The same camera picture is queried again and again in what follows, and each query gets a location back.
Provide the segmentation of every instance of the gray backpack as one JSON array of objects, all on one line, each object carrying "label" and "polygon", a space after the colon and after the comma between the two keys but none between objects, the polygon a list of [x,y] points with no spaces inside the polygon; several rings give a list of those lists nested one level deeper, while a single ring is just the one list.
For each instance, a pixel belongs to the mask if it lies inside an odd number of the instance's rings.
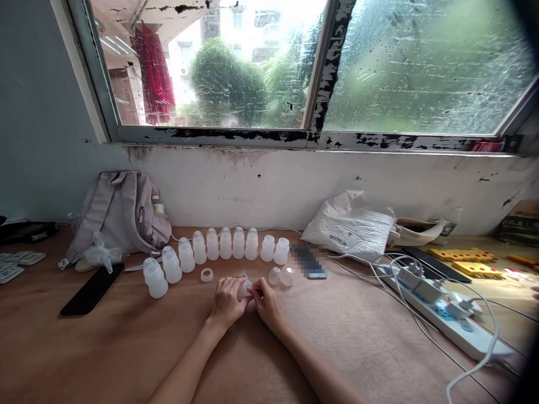
[{"label": "gray backpack", "polygon": [[124,254],[161,249],[172,228],[167,216],[153,209],[158,198],[157,186],[141,171],[99,174],[86,194],[80,219],[72,223],[75,238],[59,268],[82,258],[95,231],[101,231],[107,248],[120,247]]}]

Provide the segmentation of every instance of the plastic bag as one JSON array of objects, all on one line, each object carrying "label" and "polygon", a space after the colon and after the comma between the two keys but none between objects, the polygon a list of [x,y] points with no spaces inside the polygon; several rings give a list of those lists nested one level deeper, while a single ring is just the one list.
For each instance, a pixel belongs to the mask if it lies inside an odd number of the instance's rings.
[{"label": "plastic bag", "polygon": [[94,242],[83,252],[86,261],[94,265],[104,265],[109,274],[112,273],[112,264],[122,262],[122,249],[119,247],[108,249],[101,236],[101,232],[94,232]]},{"label": "plastic bag", "polygon": [[395,214],[367,206],[363,194],[344,191],[326,199],[301,239],[368,260],[383,254]]}]

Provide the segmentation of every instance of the white plastic bag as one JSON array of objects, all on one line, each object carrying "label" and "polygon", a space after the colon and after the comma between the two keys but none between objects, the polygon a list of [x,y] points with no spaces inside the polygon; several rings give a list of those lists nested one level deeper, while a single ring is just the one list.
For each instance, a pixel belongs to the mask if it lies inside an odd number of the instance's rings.
[{"label": "white plastic bag", "polygon": [[344,191],[326,199],[302,240],[368,260],[383,254],[395,214],[391,208],[367,206],[363,194]]}]

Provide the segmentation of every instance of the white wall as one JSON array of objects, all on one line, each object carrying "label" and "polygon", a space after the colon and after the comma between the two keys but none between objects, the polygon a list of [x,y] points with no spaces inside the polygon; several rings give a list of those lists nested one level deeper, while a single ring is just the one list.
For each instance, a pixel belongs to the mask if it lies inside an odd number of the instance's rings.
[{"label": "white wall", "polygon": [[420,219],[463,206],[457,231],[482,234],[516,201],[539,196],[533,159],[100,145],[51,6],[2,7],[0,208],[12,214],[64,220],[96,174],[113,169],[146,171],[179,226],[303,229],[324,198],[356,188]]}]

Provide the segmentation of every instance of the black smartphone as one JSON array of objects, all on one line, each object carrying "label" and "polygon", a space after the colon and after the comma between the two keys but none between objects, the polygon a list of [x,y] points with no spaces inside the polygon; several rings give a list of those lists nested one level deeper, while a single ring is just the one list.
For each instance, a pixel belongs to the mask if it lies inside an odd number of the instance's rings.
[{"label": "black smartphone", "polygon": [[105,267],[98,268],[96,273],[64,306],[60,311],[60,315],[81,316],[91,312],[123,270],[123,264],[114,264],[111,274],[107,272]]},{"label": "black smartphone", "polygon": [[448,267],[443,262],[438,261],[432,255],[429,255],[426,252],[421,251],[420,249],[403,248],[403,252],[405,252],[407,255],[414,257],[426,268],[432,269],[434,272],[441,275],[442,278],[448,279],[449,281],[454,279],[462,283],[472,283],[472,280],[470,278],[462,275],[457,270]]}]

